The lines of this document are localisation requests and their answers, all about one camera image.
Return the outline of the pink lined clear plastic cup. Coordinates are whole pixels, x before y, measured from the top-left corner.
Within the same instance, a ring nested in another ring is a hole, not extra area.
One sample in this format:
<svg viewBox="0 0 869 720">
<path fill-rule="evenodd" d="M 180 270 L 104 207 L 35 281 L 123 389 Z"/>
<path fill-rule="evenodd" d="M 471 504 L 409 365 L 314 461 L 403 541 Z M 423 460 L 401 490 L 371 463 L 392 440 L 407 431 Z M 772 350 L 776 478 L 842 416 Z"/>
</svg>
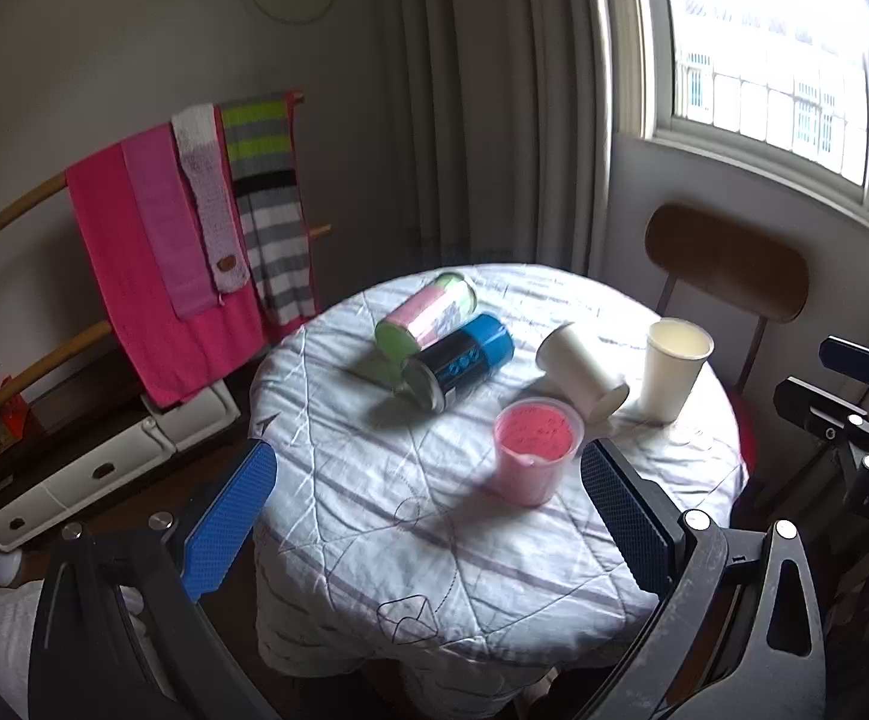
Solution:
<svg viewBox="0 0 869 720">
<path fill-rule="evenodd" d="M 494 420 L 493 488 L 509 504 L 546 504 L 558 491 L 584 434 L 578 411 L 564 401 L 530 397 L 510 403 Z"/>
</svg>

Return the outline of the smaller white paper cup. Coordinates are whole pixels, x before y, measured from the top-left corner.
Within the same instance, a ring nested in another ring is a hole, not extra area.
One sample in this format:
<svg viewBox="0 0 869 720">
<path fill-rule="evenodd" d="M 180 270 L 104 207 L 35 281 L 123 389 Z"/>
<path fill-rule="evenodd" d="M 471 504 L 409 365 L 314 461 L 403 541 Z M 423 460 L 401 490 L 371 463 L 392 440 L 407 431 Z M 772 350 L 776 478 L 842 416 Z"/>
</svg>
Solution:
<svg viewBox="0 0 869 720">
<path fill-rule="evenodd" d="M 675 317 L 655 322 L 647 337 L 641 415 L 660 424 L 674 422 L 712 351 L 714 340 L 704 328 Z"/>
</svg>

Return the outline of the larger white paper cup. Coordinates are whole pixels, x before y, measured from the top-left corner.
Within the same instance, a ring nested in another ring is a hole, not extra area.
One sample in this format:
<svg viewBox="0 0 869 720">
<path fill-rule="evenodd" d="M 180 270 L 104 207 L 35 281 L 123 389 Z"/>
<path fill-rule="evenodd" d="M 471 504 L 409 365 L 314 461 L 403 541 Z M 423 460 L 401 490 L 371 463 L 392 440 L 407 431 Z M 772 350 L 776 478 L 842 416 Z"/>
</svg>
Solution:
<svg viewBox="0 0 869 720">
<path fill-rule="evenodd" d="M 540 343 L 535 364 L 587 424 L 606 421 L 628 400 L 628 383 L 584 323 L 553 330 Z"/>
</svg>

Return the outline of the white plastic storage box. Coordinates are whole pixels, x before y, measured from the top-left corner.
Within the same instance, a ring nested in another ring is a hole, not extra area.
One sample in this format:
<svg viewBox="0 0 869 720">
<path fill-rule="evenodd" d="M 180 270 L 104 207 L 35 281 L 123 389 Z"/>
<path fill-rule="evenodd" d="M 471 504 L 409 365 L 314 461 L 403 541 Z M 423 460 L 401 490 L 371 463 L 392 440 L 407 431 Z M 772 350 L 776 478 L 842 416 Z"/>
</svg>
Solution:
<svg viewBox="0 0 869 720">
<path fill-rule="evenodd" d="M 120 394 L 62 419 L 0 460 L 0 551 L 16 550 L 239 418 L 228 385 L 217 380 L 171 410 Z"/>
</svg>

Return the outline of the brown wooden chair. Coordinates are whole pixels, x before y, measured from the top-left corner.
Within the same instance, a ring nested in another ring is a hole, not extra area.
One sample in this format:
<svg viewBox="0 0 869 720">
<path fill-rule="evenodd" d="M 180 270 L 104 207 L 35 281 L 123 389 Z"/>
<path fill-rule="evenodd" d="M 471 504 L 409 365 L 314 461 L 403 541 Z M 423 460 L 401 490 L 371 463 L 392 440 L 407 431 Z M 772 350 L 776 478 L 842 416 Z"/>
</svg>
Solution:
<svg viewBox="0 0 869 720">
<path fill-rule="evenodd" d="M 669 307 L 675 288 L 685 283 L 756 319 L 742 369 L 729 388 L 742 458 L 748 470 L 754 470 L 758 442 L 743 394 L 766 328 L 771 323 L 787 325 L 804 312 L 810 296 L 808 263 L 781 239 L 685 203 L 665 203 L 654 211 L 644 249 L 665 273 L 657 301 L 660 314 Z"/>
</svg>

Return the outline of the magenta pink towel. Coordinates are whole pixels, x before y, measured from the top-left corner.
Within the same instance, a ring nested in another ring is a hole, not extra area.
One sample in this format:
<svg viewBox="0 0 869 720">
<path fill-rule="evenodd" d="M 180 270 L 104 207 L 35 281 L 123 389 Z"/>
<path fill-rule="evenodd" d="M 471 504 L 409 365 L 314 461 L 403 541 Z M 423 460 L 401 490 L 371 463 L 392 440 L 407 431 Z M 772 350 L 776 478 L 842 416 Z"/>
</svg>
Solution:
<svg viewBox="0 0 869 720">
<path fill-rule="evenodd" d="M 254 286 L 179 319 L 149 245 L 121 145 L 110 145 L 65 171 L 94 278 L 146 395 L 161 410 L 194 398 L 239 369 L 267 343 L 304 325 L 262 316 Z"/>
</svg>

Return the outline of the white striped quilted tablecloth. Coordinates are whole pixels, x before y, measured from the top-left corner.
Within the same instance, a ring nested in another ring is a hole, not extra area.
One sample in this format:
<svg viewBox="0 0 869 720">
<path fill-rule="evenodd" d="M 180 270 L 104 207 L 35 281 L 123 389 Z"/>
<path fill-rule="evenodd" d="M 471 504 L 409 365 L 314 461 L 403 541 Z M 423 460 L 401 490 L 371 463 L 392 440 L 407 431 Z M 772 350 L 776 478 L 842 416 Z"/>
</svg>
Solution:
<svg viewBox="0 0 869 720">
<path fill-rule="evenodd" d="M 629 380 L 654 312 L 598 281 L 543 265 L 473 265 L 478 304 L 514 356 L 440 415 L 400 394 L 374 328 L 425 284 L 364 289 L 268 353 L 251 431 L 278 458 L 254 530 L 258 651 L 294 678 L 395 661 L 436 718 L 486 718 L 556 667 L 618 660 L 654 611 L 576 473 L 524 509 L 491 489 L 493 424 L 532 394 L 535 353 L 584 323 Z"/>
</svg>

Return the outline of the black and blue can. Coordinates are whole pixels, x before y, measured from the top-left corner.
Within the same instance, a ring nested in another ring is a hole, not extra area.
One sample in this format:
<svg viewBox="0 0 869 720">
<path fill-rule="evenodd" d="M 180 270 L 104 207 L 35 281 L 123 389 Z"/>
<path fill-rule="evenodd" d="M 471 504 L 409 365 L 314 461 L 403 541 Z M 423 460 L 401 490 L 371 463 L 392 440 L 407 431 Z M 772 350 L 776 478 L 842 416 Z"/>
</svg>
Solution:
<svg viewBox="0 0 869 720">
<path fill-rule="evenodd" d="M 514 340 L 498 317 L 482 312 L 403 362 L 405 387 L 430 413 L 444 413 L 514 358 Z"/>
</svg>

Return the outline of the wooden towel rack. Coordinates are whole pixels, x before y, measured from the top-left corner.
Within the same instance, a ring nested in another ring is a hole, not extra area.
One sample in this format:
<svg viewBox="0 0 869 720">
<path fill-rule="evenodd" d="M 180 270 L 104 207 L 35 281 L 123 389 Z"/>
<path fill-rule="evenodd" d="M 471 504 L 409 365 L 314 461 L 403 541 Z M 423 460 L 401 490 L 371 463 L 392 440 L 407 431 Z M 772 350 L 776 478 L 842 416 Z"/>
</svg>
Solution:
<svg viewBox="0 0 869 720">
<path fill-rule="evenodd" d="M 294 123 L 296 124 L 297 110 L 301 107 L 302 101 L 304 101 L 304 94 L 302 94 L 302 91 L 299 91 L 299 89 L 288 89 L 288 91 L 296 91 L 296 93 L 301 94 L 301 101 L 297 103 L 296 112 L 294 113 Z M 228 156 L 226 156 L 226 148 L 224 148 L 224 137 L 222 136 L 221 128 L 221 115 L 219 115 L 219 108 L 228 103 L 205 104 L 213 104 L 213 106 L 217 108 L 218 132 L 219 141 L 221 142 L 222 159 L 224 160 L 224 171 L 226 171 L 226 177 L 228 177 L 229 187 L 231 187 Z M 179 167 L 181 168 L 182 176 L 184 176 L 185 183 L 190 190 L 190 185 L 189 182 L 187 182 L 187 177 L 185 177 L 184 171 L 182 171 L 181 161 L 179 161 Z M 21 220 L 23 216 L 34 210 L 34 208 L 42 205 L 42 203 L 46 203 L 48 199 L 52 199 L 52 197 L 55 197 L 55 195 L 59 195 L 59 193 L 66 193 L 71 201 L 70 192 L 68 192 L 67 188 L 67 181 L 65 181 L 65 171 L 59 172 L 59 174 L 55 174 L 55 176 L 50 177 L 50 179 L 47 179 L 47 181 L 41 182 L 39 185 L 36 185 L 36 187 L 34 187 L 32 190 L 26 192 L 25 195 L 21 195 L 18 200 L 14 200 L 13 203 L 10 203 L 7 208 L 3 208 L 3 210 L 0 211 L 0 232 L 5 231 L 5 229 L 7 229 L 10 224 L 13 224 L 15 221 Z M 234 200 L 233 187 L 231 187 L 231 195 L 233 195 L 234 215 L 236 215 L 237 232 L 239 232 L 240 237 L 240 247 L 242 247 L 242 254 L 244 254 L 245 265 L 247 265 L 247 268 L 249 268 L 249 262 L 247 262 L 247 254 L 245 254 L 244 236 L 242 236 L 242 229 L 240 229 L 239 213 L 237 213 L 236 200 Z M 192 205 L 194 205 L 195 215 L 197 215 L 197 208 L 195 208 L 194 193 L 192 193 L 192 190 L 190 190 L 190 199 L 192 199 Z M 314 239 L 324 238 L 324 236 L 327 236 L 330 231 L 327 226 L 311 226 L 309 223 L 307 223 L 307 227 L 309 227 L 309 234 L 311 234 L 311 244 Z M 221 294 L 216 286 L 215 291 L 217 291 L 218 301 L 222 298 L 226 298 L 226 296 L 229 296 L 229 294 Z M 88 328 L 85 328 L 85 330 L 76 333 L 76 335 L 73 335 L 73 337 L 69 338 L 68 340 L 62 341 L 62 343 L 57 344 L 55 348 L 52 348 L 50 351 L 47 351 L 47 353 L 44 353 L 39 359 L 36 359 L 36 361 L 30 362 L 28 366 L 23 367 L 23 369 L 16 369 L 16 371 L 10 372 L 7 377 L 3 377 L 2 382 L 0 382 L 0 406 L 2 406 L 3 403 L 5 403 L 5 401 L 9 400 L 11 397 L 14 397 L 14 395 L 21 395 L 25 390 L 28 390 L 29 387 L 36 385 L 37 382 L 41 382 L 42 379 L 45 379 L 49 374 L 52 374 L 53 371 L 57 371 L 59 367 L 65 366 L 65 364 L 73 361 L 76 356 L 80 356 L 83 353 L 86 353 L 88 349 L 94 348 L 94 346 L 98 346 L 98 344 L 104 343 L 104 341 L 115 341 L 115 343 L 119 345 L 119 348 L 124 351 L 124 348 L 122 348 L 119 340 L 117 340 L 117 337 L 115 337 L 114 328 L 112 328 L 109 320 L 107 320 L 105 307 L 104 315 L 101 320 L 91 323 L 91 325 L 89 325 Z"/>
</svg>

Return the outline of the pink and green can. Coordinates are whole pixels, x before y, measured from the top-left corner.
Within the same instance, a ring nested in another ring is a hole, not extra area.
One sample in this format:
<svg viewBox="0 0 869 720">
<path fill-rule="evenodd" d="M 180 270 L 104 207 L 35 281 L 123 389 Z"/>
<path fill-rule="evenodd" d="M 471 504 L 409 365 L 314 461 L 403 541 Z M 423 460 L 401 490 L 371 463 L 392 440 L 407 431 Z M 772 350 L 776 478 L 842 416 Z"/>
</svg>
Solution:
<svg viewBox="0 0 869 720">
<path fill-rule="evenodd" d="M 460 271 L 443 271 L 375 326 L 375 344 L 389 361 L 402 364 L 462 327 L 477 305 L 477 293 L 467 278 Z"/>
</svg>

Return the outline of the white framed window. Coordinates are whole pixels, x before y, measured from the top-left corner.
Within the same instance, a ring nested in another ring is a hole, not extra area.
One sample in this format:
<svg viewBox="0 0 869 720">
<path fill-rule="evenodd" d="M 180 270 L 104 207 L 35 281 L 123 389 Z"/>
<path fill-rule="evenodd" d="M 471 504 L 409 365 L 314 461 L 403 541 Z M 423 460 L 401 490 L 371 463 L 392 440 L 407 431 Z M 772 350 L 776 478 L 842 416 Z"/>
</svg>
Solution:
<svg viewBox="0 0 869 720">
<path fill-rule="evenodd" d="M 869 227 L 869 0 L 635 0 L 647 130 Z"/>
</svg>

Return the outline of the light pink cloth strip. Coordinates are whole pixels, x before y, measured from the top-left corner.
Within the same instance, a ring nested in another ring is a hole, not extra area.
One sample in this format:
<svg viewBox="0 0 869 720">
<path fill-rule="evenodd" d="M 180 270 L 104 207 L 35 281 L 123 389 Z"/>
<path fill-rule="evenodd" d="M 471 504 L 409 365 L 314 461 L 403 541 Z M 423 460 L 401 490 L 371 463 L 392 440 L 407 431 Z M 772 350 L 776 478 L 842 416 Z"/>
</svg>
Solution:
<svg viewBox="0 0 869 720">
<path fill-rule="evenodd" d="M 121 143 L 138 213 L 174 314 L 190 320 L 218 304 L 199 220 L 182 176 L 169 124 Z"/>
</svg>

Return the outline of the grey green striped scarf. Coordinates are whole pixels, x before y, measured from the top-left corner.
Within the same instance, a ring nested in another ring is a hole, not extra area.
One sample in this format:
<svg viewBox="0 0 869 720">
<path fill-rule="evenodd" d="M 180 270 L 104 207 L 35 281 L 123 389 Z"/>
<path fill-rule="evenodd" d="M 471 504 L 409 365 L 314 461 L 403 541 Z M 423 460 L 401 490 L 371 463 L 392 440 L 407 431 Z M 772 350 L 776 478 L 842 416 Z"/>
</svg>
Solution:
<svg viewBox="0 0 869 720">
<path fill-rule="evenodd" d="M 294 153 L 296 91 L 219 108 L 229 176 L 258 304 L 286 337 L 317 316 L 307 227 Z"/>
</svg>

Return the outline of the pink knitted band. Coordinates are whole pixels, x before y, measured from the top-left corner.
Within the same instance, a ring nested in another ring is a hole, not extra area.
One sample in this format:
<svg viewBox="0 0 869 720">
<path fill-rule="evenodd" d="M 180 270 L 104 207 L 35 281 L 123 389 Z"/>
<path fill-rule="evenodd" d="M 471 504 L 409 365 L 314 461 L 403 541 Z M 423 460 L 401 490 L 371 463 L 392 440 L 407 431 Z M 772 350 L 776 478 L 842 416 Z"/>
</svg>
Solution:
<svg viewBox="0 0 869 720">
<path fill-rule="evenodd" d="M 172 115 L 171 125 L 182 171 L 194 193 L 211 278 L 221 294 L 236 293 L 251 273 L 240 247 L 233 195 L 224 171 L 217 108 L 195 104 Z"/>
</svg>

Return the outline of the grey window curtain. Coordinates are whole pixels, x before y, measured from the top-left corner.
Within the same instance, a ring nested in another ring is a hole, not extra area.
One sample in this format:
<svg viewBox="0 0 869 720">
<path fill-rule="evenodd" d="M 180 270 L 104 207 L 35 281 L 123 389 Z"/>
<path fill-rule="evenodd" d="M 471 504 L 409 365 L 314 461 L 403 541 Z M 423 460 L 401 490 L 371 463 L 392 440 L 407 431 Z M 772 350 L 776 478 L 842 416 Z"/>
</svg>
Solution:
<svg viewBox="0 0 869 720">
<path fill-rule="evenodd" d="M 608 0 L 379 0 L 411 265 L 595 277 L 613 140 Z"/>
</svg>

